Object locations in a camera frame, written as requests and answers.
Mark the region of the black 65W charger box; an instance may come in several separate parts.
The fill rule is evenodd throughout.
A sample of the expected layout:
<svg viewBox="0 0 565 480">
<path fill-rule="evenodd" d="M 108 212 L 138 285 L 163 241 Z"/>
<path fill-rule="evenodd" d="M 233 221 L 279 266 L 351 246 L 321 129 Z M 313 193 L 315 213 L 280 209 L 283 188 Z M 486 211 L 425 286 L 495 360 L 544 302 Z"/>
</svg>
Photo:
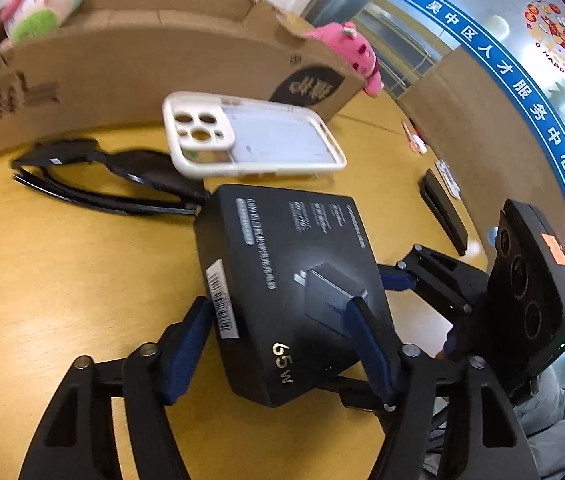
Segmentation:
<svg viewBox="0 0 565 480">
<path fill-rule="evenodd" d="M 371 243 L 348 196 L 223 184 L 194 220 L 229 385 L 277 408 L 357 363 L 342 324 L 362 298 L 392 324 Z"/>
</svg>

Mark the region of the white clear phone case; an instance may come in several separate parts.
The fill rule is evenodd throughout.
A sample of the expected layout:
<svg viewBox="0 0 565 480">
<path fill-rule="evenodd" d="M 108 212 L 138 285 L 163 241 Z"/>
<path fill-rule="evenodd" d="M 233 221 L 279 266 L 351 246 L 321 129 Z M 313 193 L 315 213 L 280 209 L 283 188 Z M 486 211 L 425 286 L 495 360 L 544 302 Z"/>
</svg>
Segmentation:
<svg viewBox="0 0 565 480">
<path fill-rule="evenodd" d="M 347 166 L 325 122 L 308 108 L 179 91 L 164 99 L 162 115 L 173 165 L 188 178 L 311 176 Z"/>
</svg>

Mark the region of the black sunglasses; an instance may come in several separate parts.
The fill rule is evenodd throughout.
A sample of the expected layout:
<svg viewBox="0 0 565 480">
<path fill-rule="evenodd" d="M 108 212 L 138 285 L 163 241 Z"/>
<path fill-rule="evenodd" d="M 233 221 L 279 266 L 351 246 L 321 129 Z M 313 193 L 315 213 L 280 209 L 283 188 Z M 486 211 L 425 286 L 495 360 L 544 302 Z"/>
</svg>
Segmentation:
<svg viewBox="0 0 565 480">
<path fill-rule="evenodd" d="M 162 193 L 164 200 L 82 188 L 56 175 L 59 168 L 99 165 L 126 184 Z M 189 179 L 171 156 L 151 148 L 103 150 L 94 138 L 38 142 L 10 162 L 13 180 L 46 196 L 86 209 L 130 217 L 194 217 L 209 200 L 204 184 Z"/>
</svg>

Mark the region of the black flat rectangular object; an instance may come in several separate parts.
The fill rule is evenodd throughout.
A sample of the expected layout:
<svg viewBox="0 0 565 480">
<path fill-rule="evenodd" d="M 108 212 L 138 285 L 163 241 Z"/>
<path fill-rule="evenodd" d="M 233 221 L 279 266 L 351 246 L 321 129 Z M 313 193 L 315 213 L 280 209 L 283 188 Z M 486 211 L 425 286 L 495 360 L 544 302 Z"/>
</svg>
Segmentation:
<svg viewBox="0 0 565 480">
<path fill-rule="evenodd" d="M 420 178 L 418 185 L 420 197 L 442 226 L 456 252 L 460 256 L 465 256 L 468 248 L 468 232 L 447 197 L 447 192 L 443 190 L 439 180 L 430 169 Z"/>
</svg>

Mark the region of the pink white pen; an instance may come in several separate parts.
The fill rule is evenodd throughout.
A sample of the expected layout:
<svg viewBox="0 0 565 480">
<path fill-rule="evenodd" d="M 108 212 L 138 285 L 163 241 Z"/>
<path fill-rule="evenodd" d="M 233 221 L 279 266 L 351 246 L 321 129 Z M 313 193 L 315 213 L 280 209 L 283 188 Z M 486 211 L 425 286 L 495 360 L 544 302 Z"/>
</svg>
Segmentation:
<svg viewBox="0 0 565 480">
<path fill-rule="evenodd" d="M 407 141 L 409 141 L 409 147 L 414 153 L 424 155 L 427 153 L 427 145 L 423 139 L 418 136 L 416 130 L 413 128 L 410 122 L 403 120 L 402 127 L 405 132 Z"/>
</svg>

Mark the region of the pink strawberry bear plush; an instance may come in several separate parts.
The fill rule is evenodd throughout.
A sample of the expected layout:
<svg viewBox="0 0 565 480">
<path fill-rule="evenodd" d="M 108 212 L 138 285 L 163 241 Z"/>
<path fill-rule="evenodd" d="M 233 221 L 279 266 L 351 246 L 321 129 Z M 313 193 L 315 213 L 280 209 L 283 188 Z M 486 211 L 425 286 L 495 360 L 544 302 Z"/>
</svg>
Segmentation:
<svg viewBox="0 0 565 480">
<path fill-rule="evenodd" d="M 353 22 L 329 23 L 304 32 L 303 36 L 322 41 L 349 63 L 364 79 L 364 91 L 368 96 L 375 98 L 383 91 L 377 54 Z"/>
</svg>

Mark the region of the brown cardboard box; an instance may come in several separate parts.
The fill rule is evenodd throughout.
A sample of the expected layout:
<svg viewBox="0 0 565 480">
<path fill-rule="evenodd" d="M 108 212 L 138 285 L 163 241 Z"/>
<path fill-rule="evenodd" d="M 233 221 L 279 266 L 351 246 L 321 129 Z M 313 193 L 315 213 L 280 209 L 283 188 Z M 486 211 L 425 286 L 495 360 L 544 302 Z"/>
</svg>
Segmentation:
<svg viewBox="0 0 565 480">
<path fill-rule="evenodd" d="M 333 117 L 363 78 L 267 0 L 83 0 L 17 44 L 0 21 L 0 153 L 74 130 L 157 122 L 176 91 Z"/>
</svg>

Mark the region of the pink pig plush toy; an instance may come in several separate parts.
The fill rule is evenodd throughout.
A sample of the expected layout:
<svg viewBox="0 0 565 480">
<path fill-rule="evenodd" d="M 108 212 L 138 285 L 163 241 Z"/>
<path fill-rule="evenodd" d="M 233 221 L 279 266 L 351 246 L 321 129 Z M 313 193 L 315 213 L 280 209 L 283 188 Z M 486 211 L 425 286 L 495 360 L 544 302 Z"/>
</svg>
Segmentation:
<svg viewBox="0 0 565 480">
<path fill-rule="evenodd" d="M 59 29 L 83 0 L 9 0 L 0 9 L 6 39 L 18 44 Z"/>
</svg>

